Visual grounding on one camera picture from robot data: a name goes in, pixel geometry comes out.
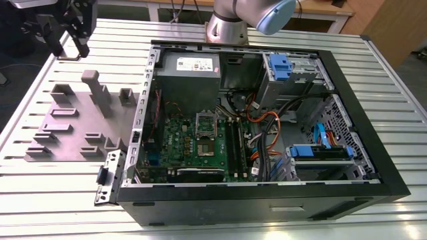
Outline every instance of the motherboard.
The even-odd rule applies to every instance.
[[[209,113],[166,118],[161,150],[145,153],[145,164],[137,169],[139,182],[250,182],[248,132],[246,122],[216,119]]]

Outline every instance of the power supply label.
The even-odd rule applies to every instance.
[[[176,61],[176,70],[212,72],[212,58],[180,57]]]

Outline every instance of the wire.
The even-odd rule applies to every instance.
[[[174,18],[174,4],[173,4],[173,0],[170,0],[170,4],[172,4],[172,18]]]
[[[173,23],[174,20],[178,18],[180,14],[181,14],[181,11],[182,11],[182,8],[184,8],[184,3],[185,3],[185,0],[181,0],[181,5],[180,5],[180,8],[178,8],[177,14],[173,17],[173,19],[170,21],[168,21],[169,24]]]
[[[276,156],[278,156],[278,155],[281,155],[282,153],[281,152],[277,152],[277,151],[268,151],[268,155],[276,155]],[[252,156],[250,156],[250,160],[253,161],[254,159],[257,159],[258,158],[258,152],[254,152],[253,154],[252,154]]]
[[[329,144],[333,145],[333,146],[337,146],[338,143],[337,143],[336,140],[334,140],[333,133],[329,132],[329,131],[326,131],[326,132],[325,132],[325,135],[328,136]]]
[[[274,137],[273,137],[272,143],[270,143],[270,144],[268,145],[268,147],[266,147],[266,150],[269,150],[269,149],[273,148],[273,146],[274,146],[274,144],[276,144],[276,142],[277,142],[277,139],[278,139],[278,133],[280,133],[280,128],[281,128],[278,115],[277,115],[273,111],[269,111],[269,112],[265,112],[265,113],[260,116],[260,118],[252,119],[250,116],[249,116],[249,113],[248,113],[248,112],[245,113],[246,119],[248,119],[252,123],[258,123],[260,121],[264,120],[264,118],[265,118],[268,115],[272,115],[272,116],[274,117],[273,119],[277,121],[277,133],[276,133],[276,135],[274,135]]]
[[[216,109],[229,118],[234,118],[236,114],[230,113],[222,105],[216,105]]]
[[[256,139],[258,139],[258,137],[261,136],[262,134],[258,133],[248,142],[246,142],[246,145],[250,146],[252,143],[254,142]]]
[[[154,108],[154,117],[153,117],[153,124],[152,124],[152,129],[150,129],[150,133],[149,136],[146,138],[146,140],[142,143],[146,143],[148,140],[152,138],[153,136],[153,132],[154,132],[154,128],[156,128],[156,123],[157,123],[157,119],[158,119],[158,112],[160,112],[160,95],[158,95],[158,91],[154,91],[154,97],[157,99],[157,106]]]
[[[308,98],[326,98],[330,96],[330,93],[328,92],[321,92],[321,93],[312,93],[312,94],[306,94],[298,97],[294,97],[293,99],[290,99],[278,109],[276,115],[277,118],[280,118],[280,116],[284,114],[285,111],[288,111],[298,102],[301,102],[304,99]],[[269,166],[269,158],[268,158],[268,147],[265,146],[265,138],[266,138],[266,133],[269,131],[269,129],[272,128],[274,124],[274,119],[270,119],[265,130],[261,132],[261,136],[257,140],[257,151],[258,151],[258,166],[261,167],[261,163],[265,164],[265,167],[268,168]],[[257,176],[257,181],[261,179],[265,179],[266,177],[269,177],[268,175],[268,170],[266,171],[258,171],[260,174],[266,174],[265,176]]]
[[[42,68],[42,66],[41,66],[41,65],[37,65],[37,64],[19,63],[19,64],[10,64],[10,65],[6,65],[6,66],[2,66],[2,67],[0,67],[0,70],[1,70],[1,69],[6,69],[6,68],[9,68],[9,67],[14,67],[14,66],[33,66],[33,67]]]
[[[196,0],[193,0],[193,5],[194,5],[194,9],[197,10],[197,18],[198,18],[198,22],[200,22],[200,24],[202,24],[202,22],[201,22],[201,17],[200,17],[200,11],[198,11],[198,5],[197,5]]]
[[[254,102],[254,99],[256,99],[256,94],[252,92],[249,95],[246,95],[246,98],[245,98],[245,103],[246,103],[246,106],[245,106],[245,112],[248,112],[248,110],[249,110],[249,107],[250,107],[250,105],[253,104],[253,102]]]
[[[180,106],[178,106],[178,104],[177,104],[176,102],[166,101],[166,102],[164,103],[164,105],[168,105],[168,104],[174,105],[174,106],[176,106],[176,108],[177,108],[177,111],[178,111],[180,113],[182,112],[182,111],[181,111],[181,109],[180,109]]]
[[[297,5],[298,5],[297,18],[301,19],[302,18],[302,6],[301,6],[300,0],[296,0],[296,1],[297,1]]]
[[[232,87],[228,89],[226,93],[225,93],[225,100],[226,100],[226,103],[229,105],[229,108],[230,110],[233,111],[234,114],[242,114],[245,113],[246,110],[244,111],[238,111],[238,109],[236,108],[234,106],[234,103],[232,102],[232,99],[233,99],[233,94],[234,93],[241,93],[241,92],[250,92],[250,89],[248,88],[242,88],[242,87]]]

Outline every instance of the aluminum table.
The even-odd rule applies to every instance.
[[[89,91],[83,70],[99,72],[109,92],[139,91],[150,40],[204,41],[204,26],[98,19],[89,56],[53,56],[0,135],[0,236],[79,240],[123,239],[425,239],[427,114],[369,41],[358,36],[248,30],[250,45],[321,49],[333,53],[410,195],[333,221],[139,227],[119,206],[93,207],[102,162],[25,162],[25,150],[47,113],[54,84]],[[73,43],[66,35],[66,51]]]

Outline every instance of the metal bracket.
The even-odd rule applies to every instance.
[[[325,68],[322,67],[322,63],[321,63],[321,60],[320,59],[316,59],[314,60],[314,63],[317,65],[317,68],[318,68],[318,71],[320,71],[320,74],[321,74],[321,77],[324,79],[324,83],[325,83],[325,87],[326,87],[326,90],[334,90],[334,86],[333,86],[333,83],[329,79],[329,75],[326,73],[326,70]]]
[[[99,166],[95,183],[98,184],[93,205],[117,205],[117,193],[121,182],[126,154],[121,150],[110,151],[105,163]]]
[[[57,56],[58,61],[78,61],[81,58],[79,53],[74,47],[63,47],[59,55]]]

